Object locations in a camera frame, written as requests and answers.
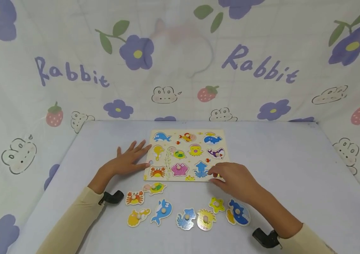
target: green turtle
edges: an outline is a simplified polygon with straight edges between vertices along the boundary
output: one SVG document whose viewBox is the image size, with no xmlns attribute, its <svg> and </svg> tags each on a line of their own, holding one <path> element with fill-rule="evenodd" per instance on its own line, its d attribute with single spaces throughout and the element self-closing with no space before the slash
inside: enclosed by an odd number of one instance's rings
<svg viewBox="0 0 360 254">
<path fill-rule="evenodd" d="M 164 188 L 166 188 L 167 185 L 161 183 L 161 182 L 155 182 L 152 185 L 145 184 L 143 185 L 143 192 L 149 192 L 149 196 L 152 196 L 157 193 L 163 193 Z"/>
<path fill-rule="evenodd" d="M 187 158 L 185 152 L 182 150 L 177 150 L 174 146 L 169 147 L 169 151 L 172 153 L 172 155 L 178 159 L 184 159 Z"/>
</svg>

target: pink shell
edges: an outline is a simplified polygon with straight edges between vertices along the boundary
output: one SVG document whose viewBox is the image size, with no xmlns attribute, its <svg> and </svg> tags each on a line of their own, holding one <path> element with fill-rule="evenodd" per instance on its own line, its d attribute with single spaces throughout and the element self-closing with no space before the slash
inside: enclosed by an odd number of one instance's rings
<svg viewBox="0 0 360 254">
<path fill-rule="evenodd" d="M 188 166 L 184 163 L 176 163 L 172 166 L 172 172 L 173 176 L 186 176 L 188 171 Z"/>
</svg>

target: black wrist strap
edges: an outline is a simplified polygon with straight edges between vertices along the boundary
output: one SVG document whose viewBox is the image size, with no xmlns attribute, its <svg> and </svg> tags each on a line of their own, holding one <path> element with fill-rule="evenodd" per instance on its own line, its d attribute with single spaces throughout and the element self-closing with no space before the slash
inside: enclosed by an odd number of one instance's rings
<svg viewBox="0 0 360 254">
<path fill-rule="evenodd" d="M 117 190 L 113 195 L 111 195 L 108 192 L 104 192 L 104 195 L 100 200 L 100 202 L 98 202 L 98 204 L 102 205 L 104 202 L 110 204 L 118 204 L 119 202 L 121 202 L 121 200 L 123 200 L 123 198 L 124 198 L 124 194 L 120 190 Z"/>
<path fill-rule="evenodd" d="M 266 235 L 262 229 L 257 228 L 252 233 L 252 236 L 260 243 L 261 246 L 265 247 L 266 249 L 274 248 L 280 244 L 277 240 L 278 235 L 274 230 L 272 230 L 269 235 Z"/>
</svg>

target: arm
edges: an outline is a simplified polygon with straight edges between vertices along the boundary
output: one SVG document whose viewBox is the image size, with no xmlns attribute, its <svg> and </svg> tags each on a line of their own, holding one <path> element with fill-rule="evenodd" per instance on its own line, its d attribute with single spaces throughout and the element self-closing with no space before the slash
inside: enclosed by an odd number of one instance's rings
<svg viewBox="0 0 360 254">
<path fill-rule="evenodd" d="M 218 163 L 209 170 L 209 174 L 220 174 L 225 182 L 211 179 L 215 185 L 262 214 L 279 235 L 278 240 L 285 253 L 335 254 L 306 224 L 261 187 L 245 166 Z"/>
<path fill-rule="evenodd" d="M 151 145 L 143 148 L 145 140 L 137 147 L 132 142 L 125 153 L 118 147 L 117 156 L 102 166 L 89 185 L 84 188 L 74 203 L 56 223 L 41 244 L 36 254 L 75 254 L 83 241 L 84 235 L 103 209 L 99 205 L 103 192 L 115 175 L 129 174 L 150 166 L 147 163 L 134 164 L 143 157 Z"/>
</svg>

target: beige sleeve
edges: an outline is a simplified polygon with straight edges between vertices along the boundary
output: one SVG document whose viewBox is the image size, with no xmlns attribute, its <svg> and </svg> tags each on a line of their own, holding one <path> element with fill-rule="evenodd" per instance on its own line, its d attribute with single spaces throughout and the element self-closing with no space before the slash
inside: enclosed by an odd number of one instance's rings
<svg viewBox="0 0 360 254">
<path fill-rule="evenodd" d="M 286 254 L 337 254 L 306 224 L 289 239 L 277 238 Z"/>
<path fill-rule="evenodd" d="M 103 205 L 103 194 L 85 187 L 43 241 L 36 254 L 75 254 L 90 225 L 97 219 Z"/>
</svg>

